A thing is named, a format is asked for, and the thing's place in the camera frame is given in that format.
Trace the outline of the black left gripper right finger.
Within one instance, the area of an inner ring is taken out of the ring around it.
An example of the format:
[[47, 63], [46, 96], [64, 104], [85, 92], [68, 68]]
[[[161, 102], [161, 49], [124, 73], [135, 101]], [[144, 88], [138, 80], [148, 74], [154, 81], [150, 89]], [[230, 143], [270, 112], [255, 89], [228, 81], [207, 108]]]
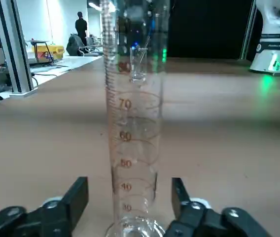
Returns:
[[181, 178], [172, 179], [172, 208], [175, 219], [165, 237], [271, 237], [248, 212], [228, 207], [221, 213], [192, 201]]

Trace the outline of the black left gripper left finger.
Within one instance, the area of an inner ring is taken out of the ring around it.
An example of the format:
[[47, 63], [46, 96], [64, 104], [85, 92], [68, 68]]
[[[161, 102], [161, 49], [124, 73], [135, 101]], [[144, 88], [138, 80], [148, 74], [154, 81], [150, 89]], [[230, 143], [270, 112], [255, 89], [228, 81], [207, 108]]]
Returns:
[[0, 237], [71, 237], [88, 202], [88, 178], [78, 177], [62, 197], [50, 198], [36, 210], [0, 210]]

